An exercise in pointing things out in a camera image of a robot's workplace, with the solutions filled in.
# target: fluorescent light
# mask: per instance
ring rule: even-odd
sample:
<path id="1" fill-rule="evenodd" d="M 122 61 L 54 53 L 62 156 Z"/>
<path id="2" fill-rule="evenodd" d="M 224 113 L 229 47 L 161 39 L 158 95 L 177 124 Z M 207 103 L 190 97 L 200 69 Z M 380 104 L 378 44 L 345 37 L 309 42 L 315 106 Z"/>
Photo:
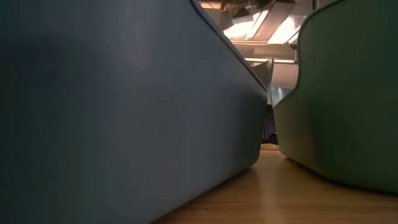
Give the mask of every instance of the fluorescent light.
<path id="1" fill-rule="evenodd" d="M 268 62 L 269 58 L 244 58 L 247 62 Z M 274 59 L 275 63 L 295 64 L 296 60 Z"/>
<path id="2" fill-rule="evenodd" d="M 268 58 L 244 58 L 248 62 L 268 62 Z"/>
<path id="3" fill-rule="evenodd" d="M 200 1 L 199 3 L 204 9 L 221 9 L 221 2 Z"/>
<path id="4" fill-rule="evenodd" d="M 293 42 L 295 42 L 297 40 L 298 37 L 299 37 L 299 32 L 294 34 L 294 36 L 292 38 L 290 38 L 290 40 L 288 40 L 287 42 L 292 44 Z"/>
<path id="5" fill-rule="evenodd" d="M 289 16 L 278 27 L 272 37 L 268 40 L 268 44 L 284 44 L 292 39 L 299 31 L 305 16 Z"/>
<path id="6" fill-rule="evenodd" d="M 264 19 L 266 18 L 268 12 L 269 12 L 268 10 L 264 10 L 261 12 L 260 16 L 255 21 L 253 28 L 246 35 L 246 40 L 252 39 L 254 37 L 254 35 L 259 30 L 261 24 L 264 22 Z"/>
<path id="7" fill-rule="evenodd" d="M 231 40 L 234 45 L 252 45 L 252 46 L 260 46 L 260 45 L 268 45 L 266 41 L 263 40 Z"/>
<path id="8" fill-rule="evenodd" d="M 224 30 L 224 35 L 228 38 L 241 37 L 244 39 L 248 32 L 253 28 L 254 22 L 259 16 L 260 12 L 253 16 L 250 15 L 233 19 L 232 22 L 234 25 Z"/>
<path id="9" fill-rule="evenodd" d="M 294 64 L 294 63 L 296 63 L 296 60 L 275 59 L 274 62 L 275 63 L 291 63 L 291 64 Z"/>

